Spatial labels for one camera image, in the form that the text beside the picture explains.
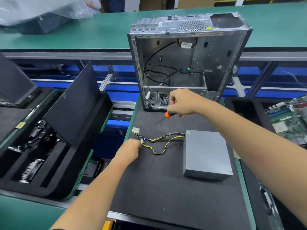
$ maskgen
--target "black foam tray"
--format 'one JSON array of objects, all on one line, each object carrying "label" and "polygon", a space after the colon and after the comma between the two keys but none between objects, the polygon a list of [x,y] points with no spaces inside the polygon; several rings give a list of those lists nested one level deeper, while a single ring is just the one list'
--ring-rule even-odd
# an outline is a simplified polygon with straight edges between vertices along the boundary
[{"label": "black foam tray", "polygon": [[[225,98],[225,106],[250,120],[251,122],[274,132],[274,128],[265,114],[265,109],[288,99],[271,99],[271,98],[243,98],[243,97],[227,97]],[[245,184],[248,190],[257,230],[273,230],[266,207],[261,197],[259,184],[254,173],[248,166],[240,160]],[[273,194],[275,205],[278,209],[283,227],[285,230],[306,229],[304,225],[281,203]]]},{"label": "black foam tray", "polygon": [[[54,91],[44,104],[30,116],[25,127],[6,142],[0,150],[0,164],[1,162],[4,163],[1,160],[5,159],[5,149],[18,137],[21,137],[23,133],[27,134],[29,129],[32,129],[35,123],[44,116],[63,91]],[[18,175],[31,162],[28,153],[25,152],[20,156],[15,156],[9,170],[0,173],[0,189],[56,200],[66,198],[73,190],[90,154],[91,145],[97,138],[111,108],[112,102],[108,94],[105,91],[101,91],[97,104],[84,123],[82,131],[73,145],[58,142],[30,184],[19,183],[17,179]]]}]

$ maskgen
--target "yellow wire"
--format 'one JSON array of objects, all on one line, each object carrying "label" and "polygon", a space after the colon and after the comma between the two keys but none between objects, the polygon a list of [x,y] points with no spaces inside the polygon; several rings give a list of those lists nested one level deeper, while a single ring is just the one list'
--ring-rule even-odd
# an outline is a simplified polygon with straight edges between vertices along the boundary
[{"label": "yellow wire", "polygon": [[[171,140],[176,139],[176,138],[184,138],[184,136],[175,136],[175,137],[173,137],[172,139],[170,139],[170,140],[166,143],[166,145],[165,145],[165,147],[164,147],[164,150],[163,150],[163,152],[162,152],[161,154],[165,153],[166,147],[167,147],[167,145],[169,144],[169,142],[171,142]],[[154,149],[153,149],[152,147],[150,147],[150,146],[148,146],[148,145],[145,145],[144,143],[142,143],[142,145],[143,145],[144,147],[146,147],[146,148],[150,148],[150,149],[153,151],[153,153],[156,154],[156,152],[154,151]]]}]

